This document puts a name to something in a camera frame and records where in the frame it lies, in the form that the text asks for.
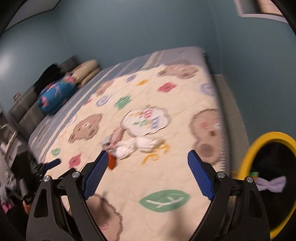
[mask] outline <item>ceiling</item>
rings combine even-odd
[[[14,15],[6,30],[36,14],[53,10],[59,1],[60,0],[27,0]]]

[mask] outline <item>purple cloth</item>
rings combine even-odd
[[[277,177],[270,181],[258,177],[257,180],[255,180],[255,183],[257,185],[259,192],[269,190],[274,193],[280,193],[284,190],[286,186],[286,181],[287,179],[285,176]]]

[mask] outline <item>bear face print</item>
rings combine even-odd
[[[190,122],[190,128],[191,133],[197,139],[193,148],[202,161],[218,162],[220,149],[216,111],[206,109],[194,115]]]
[[[119,241],[123,230],[122,215],[105,198],[95,194],[87,201],[87,206],[108,241]]]
[[[99,88],[96,90],[96,95],[100,96],[105,93],[106,89],[108,89],[113,84],[113,80],[106,81],[102,83]]]
[[[70,135],[69,143],[74,143],[80,139],[91,139],[99,130],[99,123],[102,119],[102,114],[94,114],[80,121]]]
[[[160,76],[177,76],[179,79],[190,79],[195,76],[195,73],[198,71],[192,65],[185,64],[174,64],[167,66],[163,71],[160,71],[158,74]]]

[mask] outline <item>floor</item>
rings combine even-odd
[[[232,171],[231,175],[235,176],[236,171],[239,169],[240,162],[249,149],[250,144],[239,108],[224,76],[219,74],[214,75],[213,78],[220,95],[226,119]]]

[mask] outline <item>blue gripper pad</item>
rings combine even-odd
[[[90,196],[93,196],[98,188],[98,185],[108,167],[109,154],[106,151],[102,151],[93,163],[92,169],[88,172],[84,178],[84,188],[82,196],[87,200]]]
[[[46,163],[44,170],[47,171],[47,170],[52,169],[60,164],[61,164],[61,160],[59,158],[57,158],[49,163]]]
[[[213,183],[211,178],[202,167],[202,160],[200,160],[195,151],[191,150],[188,152],[187,161],[202,194],[210,201],[213,201],[215,196],[213,191]]]

